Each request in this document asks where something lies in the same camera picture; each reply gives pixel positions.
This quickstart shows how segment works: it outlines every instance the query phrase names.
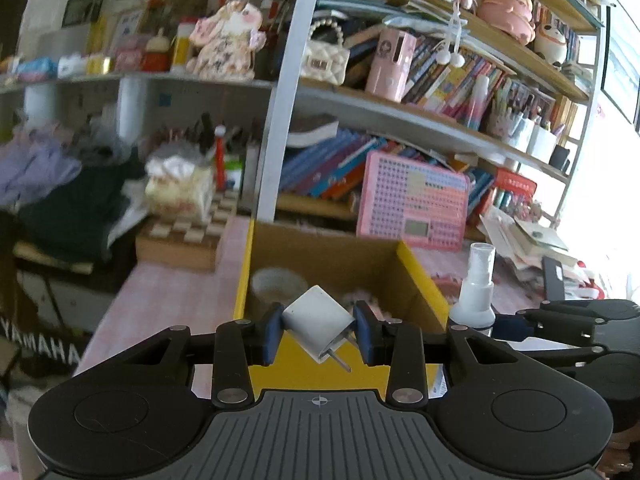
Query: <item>pink pegboard toy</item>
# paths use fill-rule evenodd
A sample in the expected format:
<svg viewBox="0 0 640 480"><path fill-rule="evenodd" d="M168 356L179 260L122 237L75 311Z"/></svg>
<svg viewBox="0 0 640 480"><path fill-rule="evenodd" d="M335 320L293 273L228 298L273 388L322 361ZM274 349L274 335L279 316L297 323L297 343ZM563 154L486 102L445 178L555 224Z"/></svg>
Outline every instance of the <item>pink pegboard toy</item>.
<svg viewBox="0 0 640 480"><path fill-rule="evenodd" d="M402 239L413 247L459 251L469 180L401 156L370 152L358 236Z"/></svg>

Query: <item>cardboard box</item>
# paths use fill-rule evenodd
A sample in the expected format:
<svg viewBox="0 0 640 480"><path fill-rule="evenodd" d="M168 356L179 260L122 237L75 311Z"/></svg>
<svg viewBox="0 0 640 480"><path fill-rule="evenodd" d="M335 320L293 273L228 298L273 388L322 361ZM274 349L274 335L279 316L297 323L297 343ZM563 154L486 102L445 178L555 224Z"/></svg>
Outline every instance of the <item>cardboard box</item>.
<svg viewBox="0 0 640 480"><path fill-rule="evenodd" d="M441 333L446 326L449 305L404 242L252 222L238 286L236 319L251 319L260 312L250 291L250 277L265 267L293 270L309 286L321 286L337 301L348 292L367 290L378 299L382 310L427 333ZM265 388L377 389L384 396L388 367L365 366L350 344L343 345L338 355L350 364L351 374L333 360L316 364L285 334L273 365L251 367L254 391L259 395ZM427 370L431 385L437 367L429 365Z"/></svg>

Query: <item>purple clothing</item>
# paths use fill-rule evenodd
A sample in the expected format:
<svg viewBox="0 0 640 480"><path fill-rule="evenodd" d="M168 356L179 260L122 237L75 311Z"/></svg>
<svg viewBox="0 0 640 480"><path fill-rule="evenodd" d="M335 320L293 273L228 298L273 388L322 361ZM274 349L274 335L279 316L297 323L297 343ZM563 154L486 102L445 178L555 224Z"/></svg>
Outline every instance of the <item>purple clothing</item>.
<svg viewBox="0 0 640 480"><path fill-rule="evenodd" d="M36 202L73 180L81 168L50 135L33 130L16 136L0 146L0 207Z"/></svg>

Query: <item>book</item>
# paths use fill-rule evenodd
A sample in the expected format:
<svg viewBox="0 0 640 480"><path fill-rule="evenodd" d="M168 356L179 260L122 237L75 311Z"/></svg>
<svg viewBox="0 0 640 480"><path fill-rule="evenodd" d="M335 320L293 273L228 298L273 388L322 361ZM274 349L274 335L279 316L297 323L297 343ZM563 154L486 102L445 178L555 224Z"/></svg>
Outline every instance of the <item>book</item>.
<svg viewBox="0 0 640 480"><path fill-rule="evenodd" d="M310 178L313 178L313 176L318 171L321 171L321 169L324 168L324 166L329 161L331 161L332 158L334 158L338 153L347 148L357 138L358 135L359 134L346 130L344 135L337 139L337 142L331 144L330 147L316 155L311 163L302 168L293 178L292 182L290 182L289 185L284 189L284 191L296 192L296 189L302 183L308 181L308 179Z"/></svg>
<svg viewBox="0 0 640 480"><path fill-rule="evenodd" d="M420 88L424 85L436 70L439 70L441 65L436 63L436 53L432 52L427 59L420 65L418 70L413 74L411 79L408 79L409 89L404 93L402 98L403 103L411 103L416 96L420 96Z"/></svg>
<svg viewBox="0 0 640 480"><path fill-rule="evenodd" d="M391 153L393 155L397 155L403 149L402 144L398 144L393 140L389 140L384 144L380 150L385 153ZM358 165L355 166L349 173L347 173L340 180L337 180L329 189L327 189L322 195L321 198L324 199L332 199L332 200L340 200L342 197L347 195L352 189L356 186L362 184L364 180L364 172L366 168L367 157L365 155L365 159L358 162Z"/></svg>
<svg viewBox="0 0 640 480"><path fill-rule="evenodd" d="M329 177L330 173L335 170L342 161L350 156L351 153L359 150L369 140L369 136L356 134L356 137L351 139L351 142L347 142L342 145L333 154L327 155L327 158L325 158L322 164L320 164L320 166L318 166L311 174L307 175L304 179L301 179L291 191L298 195L309 194L311 189L313 189L318 183L324 182L324 180Z"/></svg>
<svg viewBox="0 0 640 480"><path fill-rule="evenodd" d="M478 54L466 52L465 64L460 68L451 68L449 75L447 75L446 79L436 88L433 94L420 99L418 106L431 112L440 112L449 97L453 95L471 71L477 59Z"/></svg>
<svg viewBox="0 0 640 480"><path fill-rule="evenodd" d="M576 103L571 103L571 107L569 108L569 113L566 117L566 123L564 125L564 132L562 132L561 138L558 141L558 144L562 147L565 146L566 140L571 136L571 130L574 127L575 117L578 114L578 105Z"/></svg>
<svg viewBox="0 0 640 480"><path fill-rule="evenodd" d="M347 50L350 50L352 47L361 44L365 41L369 41L372 38L378 38L380 36L380 32L385 30L386 25L380 23L378 25L373 25L372 27L365 28L364 30L360 30L355 34L349 36L346 40L344 40L343 47Z"/></svg>
<svg viewBox="0 0 640 480"><path fill-rule="evenodd" d="M509 231L522 247L527 256L532 256L534 258L542 258L542 256L548 256L549 258L558 260L561 264L568 267L575 267L578 264L578 259L571 256L566 250L557 248L549 244L543 244L529 236L529 234L521 228L521 223L522 222L518 222L516 220L516 223L513 223L509 227ZM540 232L540 230L553 231L553 229L543 228L542 226L536 224L534 225L536 226L535 232Z"/></svg>
<svg viewBox="0 0 640 480"><path fill-rule="evenodd" d="M437 43L435 43L436 40L433 40L432 38L428 39L432 41L425 41L423 45L424 50L415 55L414 60L412 60L412 66L409 69L409 75L404 86L403 97L409 93L416 82L418 82L420 78L422 78L424 73L427 72L429 67L435 62L436 53L433 51L433 49L437 45Z"/></svg>
<svg viewBox="0 0 640 480"><path fill-rule="evenodd" d="M466 100L471 95L476 82L476 77L479 75L487 75L492 65L484 58L480 58L474 69L462 82L455 95L447 102L447 105L443 108L442 113L448 117L457 117L459 112L464 109Z"/></svg>
<svg viewBox="0 0 640 480"><path fill-rule="evenodd" d="M318 142L333 139L338 134L338 119L321 114L293 119L287 136L288 148L307 148Z"/></svg>
<svg viewBox="0 0 640 480"><path fill-rule="evenodd" d="M480 168L472 168L468 170L466 174L469 179L471 179L471 177L475 179L472 189L469 190L468 205L466 208L466 216L469 218L482 200L484 194L494 184L495 178L491 173L481 170Z"/></svg>
<svg viewBox="0 0 640 480"><path fill-rule="evenodd" d="M571 109L571 101L567 96L560 96L551 112L551 131L557 130L561 124L566 124L566 119Z"/></svg>
<svg viewBox="0 0 640 480"><path fill-rule="evenodd" d="M348 67L347 73L344 75L344 85L348 88L354 88L359 84L365 84L369 72L371 72L371 65L373 63L376 53L369 54L363 60Z"/></svg>
<svg viewBox="0 0 640 480"><path fill-rule="evenodd" d="M293 156L289 157L282 165L282 170L280 171L280 191L287 189L287 187L296 182L296 180L300 178L301 173L313 171L316 168L316 164L319 163L319 159L321 159L328 150L332 150L336 144L344 142L347 133L348 130L339 128L337 135L333 139L323 140L308 148L302 148Z"/></svg>
<svg viewBox="0 0 640 480"><path fill-rule="evenodd" d="M428 102L428 100L431 98L431 96L433 96L435 91L447 80L447 78L451 74L452 70L453 69L450 66L447 66L447 67L444 68L444 70L435 79L435 81L433 83L431 83L431 86L429 86L429 88L427 88L427 91L420 98L420 101L418 101L418 106L421 106L422 103Z"/></svg>
<svg viewBox="0 0 640 480"><path fill-rule="evenodd" d="M349 50L349 59L357 60L359 57L367 57L371 53L375 53L378 46L378 38L372 40L363 41L357 45L354 45Z"/></svg>
<svg viewBox="0 0 640 480"><path fill-rule="evenodd" d="M336 182L340 182L343 177L351 173L351 170L362 165L367 160L367 153L373 150L379 150L386 145L386 139L382 137L368 137L367 139L368 142L361 144L356 150L340 161L333 171L330 171L325 178L319 180L311 190L309 190L308 194L314 197L322 196L322 194Z"/></svg>
<svg viewBox="0 0 640 480"><path fill-rule="evenodd" d="M602 28L602 27L604 27L602 22L598 18L596 18L591 13L591 11L589 9L587 9L587 7L584 6L584 4L580 0L567 0L567 1L571 4L571 6L575 10L580 12L580 14L583 16L583 18L589 22L591 27L593 27L593 28Z"/></svg>
<svg viewBox="0 0 640 480"><path fill-rule="evenodd" d="M414 87L409 90L407 95L402 98L403 103L415 103L419 101L424 93L429 89L433 82L440 76L442 71L446 68L444 65L439 65L435 61L430 59L430 65L425 72L420 76L420 79L415 83Z"/></svg>

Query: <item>table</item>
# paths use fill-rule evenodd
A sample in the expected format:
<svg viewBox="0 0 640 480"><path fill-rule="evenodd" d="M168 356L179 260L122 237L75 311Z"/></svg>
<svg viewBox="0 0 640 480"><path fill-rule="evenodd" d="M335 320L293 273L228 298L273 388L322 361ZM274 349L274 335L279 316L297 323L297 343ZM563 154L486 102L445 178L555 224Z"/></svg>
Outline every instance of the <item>table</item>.
<svg viewBox="0 0 640 480"><path fill-rule="evenodd" d="M100 322L76 374L169 326L183 324L191 333L201 334L215 332L219 324L232 320L248 229L248 218L230 222L218 269L212 274L139 263ZM420 249L414 253L429 274L466 275L468 244L459 253ZM499 266L494 282L498 311L513 314L534 306ZM211 365L196 366L192 389L197 396L210 397L211 375Z"/></svg>

